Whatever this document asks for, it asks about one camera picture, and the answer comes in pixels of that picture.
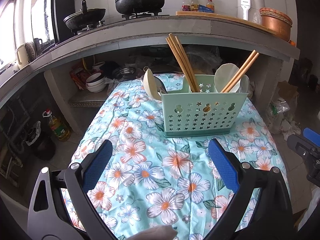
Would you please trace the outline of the small steel spoon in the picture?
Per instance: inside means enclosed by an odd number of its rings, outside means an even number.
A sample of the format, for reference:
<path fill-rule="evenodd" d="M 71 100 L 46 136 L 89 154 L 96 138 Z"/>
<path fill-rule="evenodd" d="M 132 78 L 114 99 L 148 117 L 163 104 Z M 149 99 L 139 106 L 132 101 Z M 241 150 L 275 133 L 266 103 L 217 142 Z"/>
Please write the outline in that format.
<path fill-rule="evenodd" d="M 239 93 L 249 93 L 249 77 L 247 75 L 244 75 L 240 80 L 240 87 L 238 92 Z"/>

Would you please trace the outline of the white shell rice paddle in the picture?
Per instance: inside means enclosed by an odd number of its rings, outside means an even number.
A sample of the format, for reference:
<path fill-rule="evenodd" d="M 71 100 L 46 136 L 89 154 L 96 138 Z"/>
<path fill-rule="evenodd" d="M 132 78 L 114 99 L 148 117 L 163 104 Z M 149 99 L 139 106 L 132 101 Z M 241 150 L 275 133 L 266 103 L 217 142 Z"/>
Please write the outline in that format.
<path fill-rule="evenodd" d="M 232 79 L 237 73 L 239 68 L 232 63 L 222 64 L 215 72 L 214 85 L 218 93 L 224 89 L 225 85 Z"/>

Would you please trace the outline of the cream rice spoon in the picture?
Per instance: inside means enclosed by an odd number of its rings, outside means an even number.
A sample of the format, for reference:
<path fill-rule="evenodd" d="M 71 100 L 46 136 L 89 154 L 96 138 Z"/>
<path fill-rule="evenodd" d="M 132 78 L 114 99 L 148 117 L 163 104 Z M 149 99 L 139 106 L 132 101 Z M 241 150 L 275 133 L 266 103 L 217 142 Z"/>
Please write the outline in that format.
<path fill-rule="evenodd" d="M 143 86 L 150 98 L 161 101 L 162 86 L 150 69 L 147 69 L 143 76 Z"/>

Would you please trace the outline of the large steel spoon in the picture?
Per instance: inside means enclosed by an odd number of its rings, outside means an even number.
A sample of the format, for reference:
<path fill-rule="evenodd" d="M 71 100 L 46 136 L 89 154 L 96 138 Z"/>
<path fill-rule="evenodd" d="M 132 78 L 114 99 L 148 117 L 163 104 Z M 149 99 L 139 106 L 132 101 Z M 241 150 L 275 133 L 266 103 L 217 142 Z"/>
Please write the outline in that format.
<path fill-rule="evenodd" d="M 159 95 L 167 94 L 167 90 L 165 88 L 164 83 L 158 77 L 154 76 L 154 78 L 155 78 L 157 93 Z"/>

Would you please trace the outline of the floral blue quilt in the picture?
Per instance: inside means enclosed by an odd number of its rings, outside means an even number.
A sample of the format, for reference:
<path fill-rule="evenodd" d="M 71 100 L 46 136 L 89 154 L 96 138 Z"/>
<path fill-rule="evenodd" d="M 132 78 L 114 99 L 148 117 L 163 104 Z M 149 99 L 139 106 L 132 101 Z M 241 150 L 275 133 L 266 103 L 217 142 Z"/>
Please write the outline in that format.
<path fill-rule="evenodd" d="M 88 197 L 119 239 L 167 224 L 177 239 L 203 239 L 233 198 L 208 155 L 210 137 L 166 138 L 162 105 L 140 79 L 115 87 L 71 161 L 105 140 L 113 155 Z"/>

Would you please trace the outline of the cooking oil bottle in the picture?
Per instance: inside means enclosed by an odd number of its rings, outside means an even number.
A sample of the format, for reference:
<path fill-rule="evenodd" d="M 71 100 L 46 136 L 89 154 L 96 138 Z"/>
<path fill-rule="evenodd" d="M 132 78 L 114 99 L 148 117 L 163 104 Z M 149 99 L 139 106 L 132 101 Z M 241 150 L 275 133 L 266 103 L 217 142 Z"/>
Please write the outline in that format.
<path fill-rule="evenodd" d="M 71 132 L 68 126 L 62 119 L 56 118 L 50 109 L 46 109 L 42 116 L 48 119 L 48 125 L 59 141 L 65 142 L 70 138 Z"/>

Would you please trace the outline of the copper pot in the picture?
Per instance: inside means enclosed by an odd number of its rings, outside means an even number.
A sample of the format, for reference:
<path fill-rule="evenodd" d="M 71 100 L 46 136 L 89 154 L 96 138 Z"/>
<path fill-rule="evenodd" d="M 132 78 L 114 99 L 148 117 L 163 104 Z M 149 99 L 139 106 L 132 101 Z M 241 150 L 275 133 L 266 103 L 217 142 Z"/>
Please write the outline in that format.
<path fill-rule="evenodd" d="M 287 14 L 272 8 L 260 8 L 261 23 L 271 29 L 276 36 L 289 42 L 291 36 L 292 20 Z"/>

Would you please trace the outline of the mint green utensil caddy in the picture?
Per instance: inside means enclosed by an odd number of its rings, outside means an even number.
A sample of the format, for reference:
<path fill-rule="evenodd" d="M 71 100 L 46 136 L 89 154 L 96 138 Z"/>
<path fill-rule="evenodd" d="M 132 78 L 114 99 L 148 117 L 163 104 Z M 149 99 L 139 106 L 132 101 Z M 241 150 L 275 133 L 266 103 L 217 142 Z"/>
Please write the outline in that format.
<path fill-rule="evenodd" d="M 200 92 L 192 92 L 186 78 L 180 90 L 162 94 L 164 136 L 201 137 L 230 132 L 246 93 L 218 93 L 213 75 L 196 75 Z M 204 112 L 210 104 L 211 110 Z"/>

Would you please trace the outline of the wooden cutting board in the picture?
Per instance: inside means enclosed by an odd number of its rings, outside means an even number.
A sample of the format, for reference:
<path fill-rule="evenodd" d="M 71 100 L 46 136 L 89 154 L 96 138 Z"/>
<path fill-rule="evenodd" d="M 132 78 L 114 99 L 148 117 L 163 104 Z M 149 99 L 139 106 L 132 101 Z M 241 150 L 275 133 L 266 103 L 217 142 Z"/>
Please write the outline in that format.
<path fill-rule="evenodd" d="M 226 15 L 220 15 L 220 14 L 215 14 L 215 13 L 210 13 L 210 12 L 198 12 L 198 11 L 177 11 L 176 16 L 194 16 L 194 17 L 206 17 L 206 18 L 211 18 L 215 20 L 225 20 L 233 23 L 241 23 L 246 26 L 250 26 L 262 31 L 266 31 L 274 36 L 277 35 L 277 33 L 263 25 L 253 23 L 247 20 L 243 20 L 237 17 L 232 17 L 232 16 L 226 16 Z"/>

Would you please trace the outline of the stack of white bowls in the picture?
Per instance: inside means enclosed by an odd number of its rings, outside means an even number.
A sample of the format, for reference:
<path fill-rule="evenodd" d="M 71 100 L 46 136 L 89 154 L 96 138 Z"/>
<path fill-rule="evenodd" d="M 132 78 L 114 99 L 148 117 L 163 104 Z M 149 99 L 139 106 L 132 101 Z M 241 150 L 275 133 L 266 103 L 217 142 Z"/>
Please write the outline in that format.
<path fill-rule="evenodd" d="M 96 72 L 86 80 L 86 89 L 92 93 L 98 93 L 104 90 L 106 86 L 106 77 L 102 72 Z"/>

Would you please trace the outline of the white electric kettle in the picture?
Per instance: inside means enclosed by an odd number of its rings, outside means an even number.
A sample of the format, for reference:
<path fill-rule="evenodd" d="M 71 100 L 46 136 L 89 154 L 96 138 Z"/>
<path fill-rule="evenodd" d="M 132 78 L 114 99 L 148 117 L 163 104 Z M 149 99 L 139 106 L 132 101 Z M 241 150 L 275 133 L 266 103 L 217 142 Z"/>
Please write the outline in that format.
<path fill-rule="evenodd" d="M 237 17 L 256 24 L 261 24 L 260 9 L 265 7 L 265 0 L 237 0 Z"/>

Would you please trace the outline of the grey concrete counter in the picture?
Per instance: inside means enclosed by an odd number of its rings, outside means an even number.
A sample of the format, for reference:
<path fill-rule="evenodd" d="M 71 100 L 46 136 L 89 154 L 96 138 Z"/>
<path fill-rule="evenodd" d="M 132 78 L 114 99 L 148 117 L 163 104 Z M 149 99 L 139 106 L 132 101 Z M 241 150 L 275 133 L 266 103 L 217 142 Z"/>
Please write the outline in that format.
<path fill-rule="evenodd" d="M 40 72 L 107 51 L 165 44 L 169 33 L 177 35 L 182 44 L 256 50 L 281 61 L 297 60 L 300 55 L 300 50 L 289 42 L 241 23 L 194 16 L 121 21 L 70 38 L 38 57 L 1 85 L 1 105 Z"/>

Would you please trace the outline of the steel bowl under counter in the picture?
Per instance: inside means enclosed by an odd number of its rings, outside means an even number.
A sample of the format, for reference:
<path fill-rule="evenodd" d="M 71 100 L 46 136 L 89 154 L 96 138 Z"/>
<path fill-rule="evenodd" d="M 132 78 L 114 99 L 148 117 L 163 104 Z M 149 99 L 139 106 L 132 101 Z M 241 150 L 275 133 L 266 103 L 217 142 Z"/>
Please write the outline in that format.
<path fill-rule="evenodd" d="M 136 69 L 133 67 L 119 67 L 112 72 L 112 77 L 117 80 L 129 79 L 130 77 L 135 75 L 135 72 Z"/>

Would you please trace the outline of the red cap sauce bottle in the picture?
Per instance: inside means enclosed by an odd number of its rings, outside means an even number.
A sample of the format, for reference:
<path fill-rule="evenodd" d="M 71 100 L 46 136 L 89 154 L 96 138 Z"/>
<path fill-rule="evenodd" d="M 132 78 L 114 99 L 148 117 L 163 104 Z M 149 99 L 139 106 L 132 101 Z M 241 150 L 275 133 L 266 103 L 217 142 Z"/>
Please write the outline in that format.
<path fill-rule="evenodd" d="M 213 3 L 213 0 L 208 0 L 206 7 L 208 7 L 212 12 L 215 12 L 215 5 Z"/>

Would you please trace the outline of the blue seasoning packet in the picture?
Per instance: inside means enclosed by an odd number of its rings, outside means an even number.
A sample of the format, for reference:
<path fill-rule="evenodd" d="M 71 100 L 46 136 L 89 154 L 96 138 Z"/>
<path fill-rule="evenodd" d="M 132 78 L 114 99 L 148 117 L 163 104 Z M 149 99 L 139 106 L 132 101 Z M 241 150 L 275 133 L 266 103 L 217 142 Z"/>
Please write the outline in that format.
<path fill-rule="evenodd" d="M 214 13 L 214 7 L 207 7 L 200 4 L 198 7 L 198 11 L 205 12 L 205 13 Z"/>

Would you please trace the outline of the yellow cap sauce bottle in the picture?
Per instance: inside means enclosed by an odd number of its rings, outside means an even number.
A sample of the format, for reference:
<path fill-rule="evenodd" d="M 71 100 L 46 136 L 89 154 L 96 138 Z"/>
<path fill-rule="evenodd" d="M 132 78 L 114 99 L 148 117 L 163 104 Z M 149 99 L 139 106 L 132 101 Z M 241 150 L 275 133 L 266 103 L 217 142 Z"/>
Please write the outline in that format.
<path fill-rule="evenodd" d="M 199 10 L 199 1 L 198 0 L 191 0 L 190 9 L 191 9 L 191 11 L 198 11 Z"/>

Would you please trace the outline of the dark vinegar bottle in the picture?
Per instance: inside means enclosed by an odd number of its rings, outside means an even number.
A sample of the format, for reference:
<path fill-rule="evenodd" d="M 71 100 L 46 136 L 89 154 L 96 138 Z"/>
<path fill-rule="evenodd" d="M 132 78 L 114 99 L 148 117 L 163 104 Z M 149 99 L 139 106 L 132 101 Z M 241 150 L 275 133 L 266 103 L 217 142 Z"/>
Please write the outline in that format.
<path fill-rule="evenodd" d="M 182 11 L 191 11 L 189 0 L 182 0 Z"/>

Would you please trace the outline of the black wok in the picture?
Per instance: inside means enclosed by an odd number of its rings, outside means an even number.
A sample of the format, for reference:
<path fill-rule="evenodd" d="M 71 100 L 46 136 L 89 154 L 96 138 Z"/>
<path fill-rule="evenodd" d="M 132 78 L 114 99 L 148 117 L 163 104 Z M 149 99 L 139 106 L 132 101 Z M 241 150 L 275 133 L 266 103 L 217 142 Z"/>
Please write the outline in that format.
<path fill-rule="evenodd" d="M 63 21 L 68 29 L 77 34 L 88 25 L 97 26 L 105 16 L 105 8 L 88 9 L 86 0 L 81 2 L 81 11 L 67 16 Z"/>

